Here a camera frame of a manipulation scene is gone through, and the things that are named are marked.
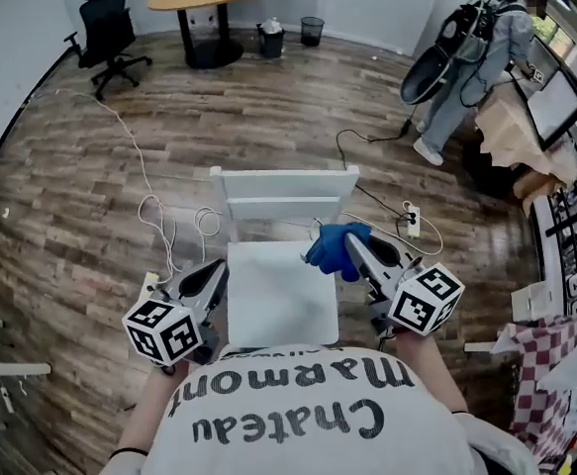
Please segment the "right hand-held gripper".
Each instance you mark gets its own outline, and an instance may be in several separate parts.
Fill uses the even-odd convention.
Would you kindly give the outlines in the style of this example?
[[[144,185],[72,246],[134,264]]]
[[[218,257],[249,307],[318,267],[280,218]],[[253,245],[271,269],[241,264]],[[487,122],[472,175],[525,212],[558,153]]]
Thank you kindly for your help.
[[[442,264],[409,259],[396,244],[355,234],[344,246],[358,274],[369,284],[370,323],[379,337],[402,331],[427,336],[454,311],[465,286]]]

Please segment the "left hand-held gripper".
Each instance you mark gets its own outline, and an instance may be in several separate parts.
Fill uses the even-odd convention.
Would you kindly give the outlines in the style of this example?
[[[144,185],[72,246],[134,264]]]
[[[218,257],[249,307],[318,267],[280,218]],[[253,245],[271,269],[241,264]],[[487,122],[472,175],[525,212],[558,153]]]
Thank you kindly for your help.
[[[227,262],[218,258],[176,274],[166,291],[155,287],[143,304],[136,301],[122,318],[135,351],[157,366],[210,362],[219,344],[210,316],[227,283]]]

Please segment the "blue wiping cloth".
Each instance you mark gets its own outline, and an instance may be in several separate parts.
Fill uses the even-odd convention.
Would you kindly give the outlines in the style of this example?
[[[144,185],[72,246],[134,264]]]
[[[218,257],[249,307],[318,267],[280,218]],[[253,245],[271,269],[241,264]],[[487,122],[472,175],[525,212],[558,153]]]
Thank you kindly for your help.
[[[308,250],[304,261],[318,267],[324,274],[339,272],[345,282],[355,282],[360,275],[345,248],[345,237],[354,235],[363,243],[368,243],[371,229],[362,223],[345,225],[322,225],[319,237]]]

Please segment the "white wooden chair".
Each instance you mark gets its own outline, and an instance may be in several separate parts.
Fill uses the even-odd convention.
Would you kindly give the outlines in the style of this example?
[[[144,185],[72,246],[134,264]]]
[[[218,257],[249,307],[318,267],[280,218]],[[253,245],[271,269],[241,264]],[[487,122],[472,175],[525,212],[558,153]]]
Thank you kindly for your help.
[[[240,241],[243,221],[335,222],[359,169],[210,169],[229,233],[228,340],[235,347],[332,345],[339,339],[336,281],[304,262],[311,242]]]

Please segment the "person's left forearm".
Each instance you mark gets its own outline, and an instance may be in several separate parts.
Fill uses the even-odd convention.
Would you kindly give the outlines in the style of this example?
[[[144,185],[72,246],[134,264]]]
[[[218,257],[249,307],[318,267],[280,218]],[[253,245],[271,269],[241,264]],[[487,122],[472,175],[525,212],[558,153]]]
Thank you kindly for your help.
[[[150,371],[115,453],[123,450],[149,452],[167,404],[188,373],[187,361]]]

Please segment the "person's right forearm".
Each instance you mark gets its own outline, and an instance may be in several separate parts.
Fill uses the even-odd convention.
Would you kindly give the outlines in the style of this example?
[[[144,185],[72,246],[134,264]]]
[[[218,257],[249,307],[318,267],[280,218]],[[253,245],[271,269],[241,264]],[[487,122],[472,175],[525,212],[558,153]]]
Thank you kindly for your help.
[[[415,332],[396,335],[398,358],[422,380],[428,391],[451,412],[467,413],[463,394],[450,374],[432,336]]]

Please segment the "black office chair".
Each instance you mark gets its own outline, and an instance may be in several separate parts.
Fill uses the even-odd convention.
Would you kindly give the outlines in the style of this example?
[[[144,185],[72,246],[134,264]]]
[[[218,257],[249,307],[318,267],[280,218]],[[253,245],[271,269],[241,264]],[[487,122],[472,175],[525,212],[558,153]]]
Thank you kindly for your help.
[[[78,56],[79,68],[90,69],[106,64],[103,71],[91,77],[96,87],[95,99],[99,102],[104,100],[104,88],[114,77],[126,79],[133,87],[138,87],[140,83],[127,69],[140,62],[151,66],[152,59],[145,55],[133,57],[126,53],[126,49],[136,41],[126,0],[85,0],[79,8],[79,14],[85,27],[85,48],[78,44],[76,32],[63,41],[71,44],[71,49]]]

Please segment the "white microwave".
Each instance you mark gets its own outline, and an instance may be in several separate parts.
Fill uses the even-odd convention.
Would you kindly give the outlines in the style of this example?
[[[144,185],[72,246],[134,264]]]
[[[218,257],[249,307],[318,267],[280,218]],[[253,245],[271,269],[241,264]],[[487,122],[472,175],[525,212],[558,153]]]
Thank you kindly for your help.
[[[535,282],[511,293],[512,320],[524,323],[561,316],[562,301],[556,298],[545,281]]]

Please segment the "person's white printed t-shirt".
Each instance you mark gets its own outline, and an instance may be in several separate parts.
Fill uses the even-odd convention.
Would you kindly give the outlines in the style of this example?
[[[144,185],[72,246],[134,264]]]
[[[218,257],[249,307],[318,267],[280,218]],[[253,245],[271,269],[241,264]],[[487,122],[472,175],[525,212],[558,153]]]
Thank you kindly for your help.
[[[367,348],[232,352],[171,393],[150,447],[101,475],[539,475],[515,437]]]

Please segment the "beige cloth covered table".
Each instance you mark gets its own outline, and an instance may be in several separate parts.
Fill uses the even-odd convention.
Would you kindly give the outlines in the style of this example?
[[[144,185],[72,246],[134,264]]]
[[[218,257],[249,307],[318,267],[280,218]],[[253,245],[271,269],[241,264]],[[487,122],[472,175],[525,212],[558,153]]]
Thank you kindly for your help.
[[[561,144],[542,149],[521,100],[494,93],[478,111],[475,124],[481,133],[477,178],[493,192],[527,204],[576,181],[573,152]]]

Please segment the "pink checkered tablecloth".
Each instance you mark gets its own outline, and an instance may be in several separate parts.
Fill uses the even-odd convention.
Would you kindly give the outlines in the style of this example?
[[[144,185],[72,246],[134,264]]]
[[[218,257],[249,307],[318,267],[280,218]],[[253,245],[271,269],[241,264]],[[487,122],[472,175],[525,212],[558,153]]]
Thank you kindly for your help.
[[[577,316],[541,319],[534,327],[509,324],[506,333],[523,357],[510,433],[543,463],[563,454],[572,437],[564,429],[570,393],[539,391],[536,384],[577,346]]]

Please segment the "black framed white board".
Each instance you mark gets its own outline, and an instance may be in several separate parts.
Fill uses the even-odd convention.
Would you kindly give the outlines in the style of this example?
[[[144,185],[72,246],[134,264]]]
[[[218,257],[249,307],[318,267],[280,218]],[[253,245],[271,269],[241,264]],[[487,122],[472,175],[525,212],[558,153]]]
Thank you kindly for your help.
[[[548,150],[577,122],[577,83],[558,69],[528,98],[528,109],[542,150]]]

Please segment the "black mesh waste bin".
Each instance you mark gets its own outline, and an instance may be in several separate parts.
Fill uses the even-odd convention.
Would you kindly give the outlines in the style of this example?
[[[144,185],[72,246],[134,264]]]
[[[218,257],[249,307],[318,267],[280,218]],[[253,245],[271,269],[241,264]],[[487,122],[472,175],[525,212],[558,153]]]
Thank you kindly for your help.
[[[317,47],[320,44],[325,21],[314,16],[301,19],[301,44],[306,47]]]

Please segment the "black bin with white trash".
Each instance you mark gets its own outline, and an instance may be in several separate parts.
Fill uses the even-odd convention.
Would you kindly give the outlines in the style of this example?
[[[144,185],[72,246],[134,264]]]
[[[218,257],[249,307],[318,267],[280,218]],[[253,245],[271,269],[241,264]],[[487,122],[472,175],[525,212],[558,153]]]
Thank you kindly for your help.
[[[267,59],[276,59],[282,55],[285,31],[279,20],[269,18],[257,26],[260,54]]]

